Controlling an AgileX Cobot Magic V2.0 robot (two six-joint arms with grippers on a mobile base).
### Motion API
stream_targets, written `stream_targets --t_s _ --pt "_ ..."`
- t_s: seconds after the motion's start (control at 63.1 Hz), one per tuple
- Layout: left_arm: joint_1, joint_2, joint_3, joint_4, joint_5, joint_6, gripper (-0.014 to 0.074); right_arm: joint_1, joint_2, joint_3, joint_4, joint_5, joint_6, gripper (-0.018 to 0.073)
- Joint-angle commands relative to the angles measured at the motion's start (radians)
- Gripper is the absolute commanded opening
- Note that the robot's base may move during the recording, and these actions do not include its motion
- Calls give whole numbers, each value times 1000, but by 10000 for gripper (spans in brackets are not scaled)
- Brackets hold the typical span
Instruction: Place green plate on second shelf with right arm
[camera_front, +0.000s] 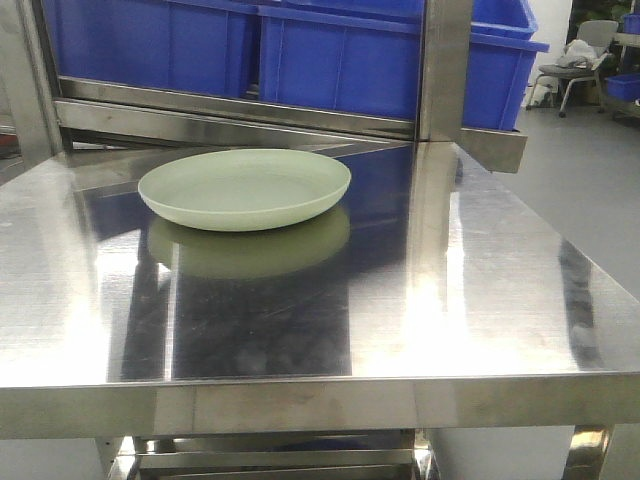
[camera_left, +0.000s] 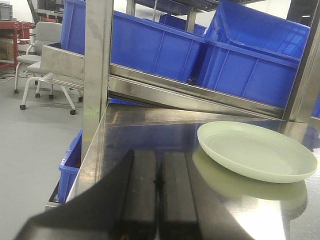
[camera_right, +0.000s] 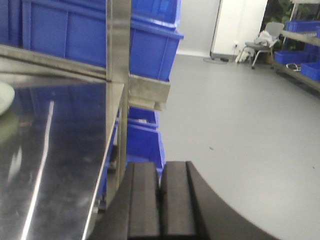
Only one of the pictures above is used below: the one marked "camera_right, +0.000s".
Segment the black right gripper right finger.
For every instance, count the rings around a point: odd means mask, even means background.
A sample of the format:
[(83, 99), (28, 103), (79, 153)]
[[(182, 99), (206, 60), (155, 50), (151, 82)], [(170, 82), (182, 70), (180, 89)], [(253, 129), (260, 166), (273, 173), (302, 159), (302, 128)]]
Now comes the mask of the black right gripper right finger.
[(274, 240), (229, 206), (190, 161), (166, 164), (160, 184), (163, 240)]

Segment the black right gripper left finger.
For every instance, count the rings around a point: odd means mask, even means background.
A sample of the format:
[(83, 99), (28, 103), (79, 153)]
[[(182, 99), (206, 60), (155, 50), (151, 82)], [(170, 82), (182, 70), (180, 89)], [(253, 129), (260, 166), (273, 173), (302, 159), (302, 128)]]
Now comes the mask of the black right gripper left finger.
[(96, 224), (96, 239), (159, 240), (158, 188), (152, 162), (129, 162), (117, 193)]

